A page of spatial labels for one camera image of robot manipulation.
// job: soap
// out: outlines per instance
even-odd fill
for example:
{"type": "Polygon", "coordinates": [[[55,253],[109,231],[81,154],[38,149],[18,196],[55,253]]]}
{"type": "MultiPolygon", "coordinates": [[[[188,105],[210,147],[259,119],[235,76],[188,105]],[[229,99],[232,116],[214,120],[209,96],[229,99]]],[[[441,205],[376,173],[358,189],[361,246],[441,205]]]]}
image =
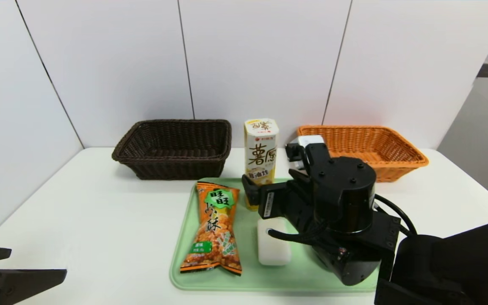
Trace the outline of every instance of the soap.
{"type": "Polygon", "coordinates": [[[270,236],[267,230],[274,229],[287,233],[285,219],[270,218],[257,221],[257,243],[259,249],[259,262],[267,266],[283,266],[291,261],[291,245],[270,236]]]}

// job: snack bag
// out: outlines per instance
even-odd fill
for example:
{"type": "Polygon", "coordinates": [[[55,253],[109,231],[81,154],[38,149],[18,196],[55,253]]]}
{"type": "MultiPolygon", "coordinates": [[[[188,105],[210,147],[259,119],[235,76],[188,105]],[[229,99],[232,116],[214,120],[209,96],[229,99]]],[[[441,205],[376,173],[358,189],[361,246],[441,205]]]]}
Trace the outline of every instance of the snack bag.
{"type": "Polygon", "coordinates": [[[240,189],[197,182],[201,226],[191,249],[180,265],[180,273],[199,272],[222,266],[240,276],[242,266],[233,233],[240,189]]]}

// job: black cable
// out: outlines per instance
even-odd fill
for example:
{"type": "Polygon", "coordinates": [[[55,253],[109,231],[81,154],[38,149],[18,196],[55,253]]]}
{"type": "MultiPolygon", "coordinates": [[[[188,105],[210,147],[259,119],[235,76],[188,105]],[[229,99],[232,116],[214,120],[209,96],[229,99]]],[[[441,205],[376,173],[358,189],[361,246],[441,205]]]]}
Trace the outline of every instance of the black cable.
{"type": "Polygon", "coordinates": [[[282,241],[294,241],[296,243],[306,244],[309,240],[316,238],[326,229],[327,222],[322,222],[317,227],[299,234],[286,234],[274,229],[267,230],[267,233],[274,238],[281,239],[282,241]]]}
{"type": "Polygon", "coordinates": [[[393,209],[400,216],[400,218],[402,218],[402,220],[404,220],[404,222],[408,225],[410,232],[417,235],[417,230],[415,230],[415,226],[413,225],[412,220],[410,220],[410,218],[406,215],[406,213],[404,213],[403,210],[401,210],[399,207],[397,207],[397,205],[395,205],[395,203],[392,203],[391,201],[387,200],[384,197],[381,197],[378,194],[375,195],[375,199],[385,203],[386,206],[393,209]]]}
{"type": "MultiPolygon", "coordinates": [[[[389,213],[387,213],[387,212],[386,212],[384,209],[382,209],[382,208],[381,208],[381,207],[379,207],[379,206],[377,206],[377,207],[376,207],[376,211],[381,212],[381,213],[383,213],[383,214],[387,214],[387,215],[389,214],[389,213]]],[[[406,236],[411,236],[411,235],[413,235],[413,233],[412,233],[412,232],[410,232],[410,231],[409,231],[409,230],[408,230],[408,229],[407,229],[405,226],[400,225],[399,227],[400,227],[400,229],[399,229],[399,230],[400,230],[400,232],[401,232],[402,234],[404,234],[404,235],[406,235],[406,236]]]]}

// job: green tray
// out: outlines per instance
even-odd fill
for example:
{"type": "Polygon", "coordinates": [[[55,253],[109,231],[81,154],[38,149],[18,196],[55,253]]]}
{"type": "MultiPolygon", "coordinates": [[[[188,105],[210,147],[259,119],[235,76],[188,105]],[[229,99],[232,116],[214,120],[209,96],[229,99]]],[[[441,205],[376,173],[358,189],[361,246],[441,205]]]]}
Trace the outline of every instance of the green tray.
{"type": "MultiPolygon", "coordinates": [[[[197,191],[194,187],[189,198],[186,216],[180,229],[178,243],[172,257],[170,278],[182,290],[210,291],[291,291],[291,292],[369,292],[376,289],[378,270],[355,286],[345,286],[317,258],[310,246],[291,243],[291,262],[285,266],[264,266],[259,263],[257,250],[257,220],[259,214],[246,209],[244,190],[240,178],[205,178],[201,181],[240,189],[233,230],[242,263],[242,276],[223,268],[180,274],[180,264],[188,253],[199,228],[197,191]]],[[[288,233],[297,233],[286,223],[288,233]]]]}

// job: white table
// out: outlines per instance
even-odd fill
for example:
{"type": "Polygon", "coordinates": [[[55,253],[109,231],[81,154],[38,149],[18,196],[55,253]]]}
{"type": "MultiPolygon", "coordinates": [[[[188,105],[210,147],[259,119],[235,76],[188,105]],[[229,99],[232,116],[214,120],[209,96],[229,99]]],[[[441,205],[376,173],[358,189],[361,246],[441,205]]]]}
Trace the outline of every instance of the white table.
{"type": "MultiPolygon", "coordinates": [[[[178,290],[169,266],[195,181],[141,181],[111,159],[112,150],[81,151],[0,227],[0,247],[12,249],[0,268],[68,269],[62,285],[22,304],[373,303],[373,293],[178,290]]],[[[399,205],[422,234],[447,237],[487,224],[488,191],[440,153],[423,153],[429,166],[377,184],[377,193],[399,205]]],[[[285,152],[278,155],[277,177],[288,177],[285,152]]],[[[244,149],[233,149],[222,176],[240,177],[243,159],[244,149]]]]}

